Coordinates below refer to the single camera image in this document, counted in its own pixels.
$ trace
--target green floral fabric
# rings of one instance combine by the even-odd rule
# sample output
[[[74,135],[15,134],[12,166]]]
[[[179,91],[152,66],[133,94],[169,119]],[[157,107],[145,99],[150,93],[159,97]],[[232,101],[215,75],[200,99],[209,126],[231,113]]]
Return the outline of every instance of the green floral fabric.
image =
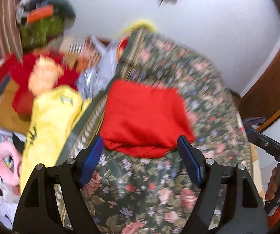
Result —
[[[64,31],[64,20],[58,16],[42,18],[31,24],[20,27],[22,46],[26,50],[45,46]]]
[[[178,89],[205,157],[252,175],[250,149],[236,118],[231,95],[211,62],[191,49],[146,29],[134,31],[117,66],[123,79]],[[57,164],[75,157],[100,129],[107,92],[97,96],[72,131]],[[104,149],[91,181],[81,190],[102,233],[180,233],[199,195],[178,152],[160,159],[138,159]],[[219,221],[225,188],[211,223]],[[56,197],[64,226],[71,228],[61,188]]]

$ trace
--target pink plush toy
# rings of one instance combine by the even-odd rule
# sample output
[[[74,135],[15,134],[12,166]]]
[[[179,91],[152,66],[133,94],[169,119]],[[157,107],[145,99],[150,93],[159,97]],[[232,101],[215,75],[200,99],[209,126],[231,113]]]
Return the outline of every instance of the pink plush toy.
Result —
[[[4,158],[12,156],[13,158],[13,172],[5,164]],[[19,168],[22,161],[22,155],[16,150],[13,143],[0,143],[0,177],[10,186],[18,186],[20,182]]]

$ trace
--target yellow stuffed toy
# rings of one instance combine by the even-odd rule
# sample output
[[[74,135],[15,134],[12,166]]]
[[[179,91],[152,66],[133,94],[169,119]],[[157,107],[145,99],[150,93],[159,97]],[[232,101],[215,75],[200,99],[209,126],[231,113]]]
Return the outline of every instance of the yellow stuffed toy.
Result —
[[[35,98],[21,163],[21,193],[37,164],[55,165],[69,133],[90,103],[91,99],[82,103],[81,95],[66,85]]]

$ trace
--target white plastic bag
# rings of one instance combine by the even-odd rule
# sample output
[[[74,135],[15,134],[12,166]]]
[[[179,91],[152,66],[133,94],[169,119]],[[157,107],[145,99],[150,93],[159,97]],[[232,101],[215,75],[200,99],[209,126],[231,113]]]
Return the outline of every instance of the white plastic bag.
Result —
[[[102,44],[96,37],[91,37],[92,43],[99,52],[101,59],[97,66],[88,68],[78,78],[76,86],[83,100],[94,98],[101,90],[105,90],[115,75],[117,67],[117,48],[120,40],[113,40],[108,46]]]

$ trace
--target red fabric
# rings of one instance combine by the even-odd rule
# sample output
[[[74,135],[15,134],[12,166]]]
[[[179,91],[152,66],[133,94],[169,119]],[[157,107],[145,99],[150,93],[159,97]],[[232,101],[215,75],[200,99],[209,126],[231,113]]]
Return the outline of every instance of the red fabric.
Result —
[[[280,206],[277,208],[273,216],[268,216],[269,228],[272,229],[272,227],[278,222],[279,219],[280,219]]]
[[[7,61],[7,60],[16,60],[16,55],[15,54],[7,54],[5,56],[5,61]],[[8,74],[9,66],[10,66],[10,62],[4,62],[0,66],[0,83],[3,80],[3,78]]]
[[[12,102],[12,107],[18,114],[31,115],[32,113],[35,96],[28,89],[28,79],[34,69],[35,61],[40,57],[40,55],[52,58],[56,63],[59,63],[64,70],[64,75],[58,79],[54,88],[65,84],[72,87],[74,90],[77,90],[75,82],[79,74],[76,70],[71,70],[69,68],[63,54],[52,52],[30,52],[22,57],[22,63],[20,63],[16,57],[14,59],[11,56],[11,59],[6,60],[5,63],[10,63],[9,74],[19,85],[19,89],[16,91]]]
[[[175,89],[122,80],[113,83],[100,131],[107,149],[155,159],[175,149],[180,135],[194,141],[183,100]]]

